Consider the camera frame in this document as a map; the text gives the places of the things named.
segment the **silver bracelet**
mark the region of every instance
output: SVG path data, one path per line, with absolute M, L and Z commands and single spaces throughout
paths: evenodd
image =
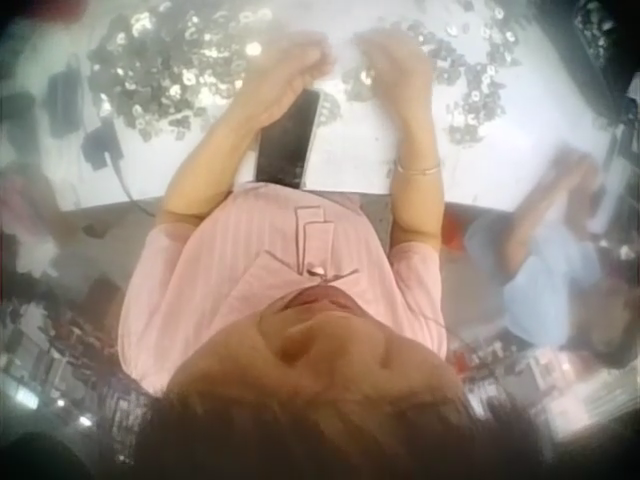
M 396 169 L 398 170 L 398 172 L 408 175 L 410 177 L 427 177 L 429 175 L 433 175 L 434 173 L 438 173 L 441 168 L 442 168 L 442 165 L 438 164 L 432 168 L 407 170 L 405 168 L 402 168 L 402 165 L 400 165 L 400 162 L 396 162 Z

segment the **person's arm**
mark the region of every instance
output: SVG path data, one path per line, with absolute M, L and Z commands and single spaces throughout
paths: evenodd
M 231 191 L 238 165 L 257 131 L 244 112 L 232 107 L 223 115 L 171 180 L 156 224 L 198 226 Z
M 333 60 L 324 35 L 298 32 L 267 46 L 244 87 L 174 176 L 156 224 L 198 226 L 227 197 L 260 129 L 278 120 Z
M 406 125 L 400 142 L 398 162 L 404 172 L 396 170 L 391 186 L 391 247 L 420 242 L 438 251 L 442 243 L 444 187 L 429 115 Z M 425 175 L 410 173 L 434 169 L 437 170 Z
M 400 134 L 391 187 L 391 248 L 419 242 L 439 250 L 444 192 L 431 117 L 431 61 L 399 30 L 374 30 L 359 37 L 359 45 L 374 70 L 376 94 Z
M 586 165 L 572 153 L 563 169 L 550 181 L 540 181 L 513 213 L 500 254 L 504 274 L 513 278 L 530 253 L 531 239 L 553 205 L 570 192 L 585 174 Z

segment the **black phone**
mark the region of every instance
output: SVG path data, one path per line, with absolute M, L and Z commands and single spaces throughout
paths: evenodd
M 256 181 L 300 189 L 315 131 L 320 92 L 304 90 L 260 136 Z

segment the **light blue clothing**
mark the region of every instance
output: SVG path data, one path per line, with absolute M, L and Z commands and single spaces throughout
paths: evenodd
M 504 214 L 486 215 L 465 238 L 474 263 L 498 284 L 504 283 L 498 248 L 508 222 Z M 570 334 L 571 290 L 585 289 L 602 276 L 597 252 L 560 222 L 541 225 L 530 247 L 529 258 L 502 289 L 505 326 L 534 345 L 559 347 Z

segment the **white table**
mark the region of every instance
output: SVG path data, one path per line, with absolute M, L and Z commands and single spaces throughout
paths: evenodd
M 44 96 L 47 77 L 61 70 L 69 55 L 83 61 L 95 46 L 112 15 L 132 10 L 132 2 L 94 3 L 83 21 L 68 28 L 48 27 L 23 56 L 17 82 L 36 96 Z M 413 0 L 271 0 L 274 14 L 297 29 L 327 32 L 338 64 L 335 73 L 319 87 L 336 95 L 342 103 L 342 119 L 318 130 L 307 167 L 306 186 L 313 190 L 387 193 L 389 169 L 395 157 L 396 136 L 376 102 L 352 103 L 344 96 L 342 72 L 359 61 L 351 42 L 353 34 L 385 22 L 420 19 L 438 35 L 448 24 L 469 23 L 470 32 L 451 39 L 471 62 L 485 61 L 487 46 L 480 27 L 488 16 L 484 2 L 476 0 L 476 11 L 464 13 L 452 0 L 431 0 L 422 13 Z M 521 44 L 516 57 L 520 67 L 502 69 L 498 80 L 507 85 L 502 92 L 506 115 L 488 125 L 484 140 L 473 147 L 452 145 L 446 129 L 447 105 L 466 90 L 436 87 L 433 115 L 439 149 L 444 162 L 446 198 L 451 202 L 513 210 L 547 168 L 554 151 L 570 144 L 602 160 L 610 132 L 585 103 L 564 69 L 555 49 L 536 25 L 518 31 Z M 85 121 L 90 130 L 98 125 L 92 105 L 86 105 Z M 111 169 L 92 171 L 80 153 L 82 134 L 64 140 L 48 137 L 44 113 L 41 143 L 44 168 L 51 177 L 63 209 L 75 209 L 126 201 Z M 173 173 L 202 137 L 194 129 L 183 141 L 166 135 L 144 143 L 135 130 L 117 122 L 125 154 L 122 171 L 137 199 L 162 196 Z M 238 182 L 249 181 L 255 158 L 245 159 Z

